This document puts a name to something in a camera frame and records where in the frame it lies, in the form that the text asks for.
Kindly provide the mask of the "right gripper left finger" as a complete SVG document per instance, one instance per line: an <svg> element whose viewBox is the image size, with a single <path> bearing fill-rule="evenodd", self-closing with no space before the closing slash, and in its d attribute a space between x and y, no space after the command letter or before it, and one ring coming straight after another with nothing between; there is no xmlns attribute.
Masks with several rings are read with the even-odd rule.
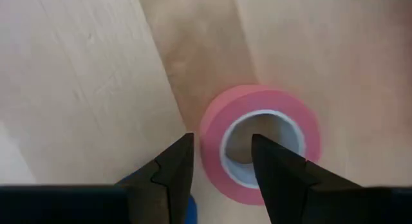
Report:
<svg viewBox="0 0 412 224"><path fill-rule="evenodd" d="M194 134L108 185L2 185L0 224L194 224Z"/></svg>

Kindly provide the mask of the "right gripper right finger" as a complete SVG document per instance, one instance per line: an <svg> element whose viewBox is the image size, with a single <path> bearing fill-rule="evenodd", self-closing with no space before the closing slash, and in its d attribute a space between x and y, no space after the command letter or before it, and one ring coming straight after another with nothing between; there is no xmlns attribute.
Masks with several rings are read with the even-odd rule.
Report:
<svg viewBox="0 0 412 224"><path fill-rule="evenodd" d="M251 153L271 224L412 224L412 187L362 187L260 134Z"/></svg>

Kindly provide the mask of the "pink tape roll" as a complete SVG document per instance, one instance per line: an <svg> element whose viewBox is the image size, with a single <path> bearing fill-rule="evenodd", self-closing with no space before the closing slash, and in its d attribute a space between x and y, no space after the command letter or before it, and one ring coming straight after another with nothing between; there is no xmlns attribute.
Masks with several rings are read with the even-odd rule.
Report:
<svg viewBox="0 0 412 224"><path fill-rule="evenodd" d="M312 162L321 157L321 137L314 113L290 94L262 85L240 85L218 95L200 123L203 168L212 184L226 197L247 205L263 205L253 165L225 156L229 136L241 122L257 115L273 115L283 128L283 144Z"/></svg>

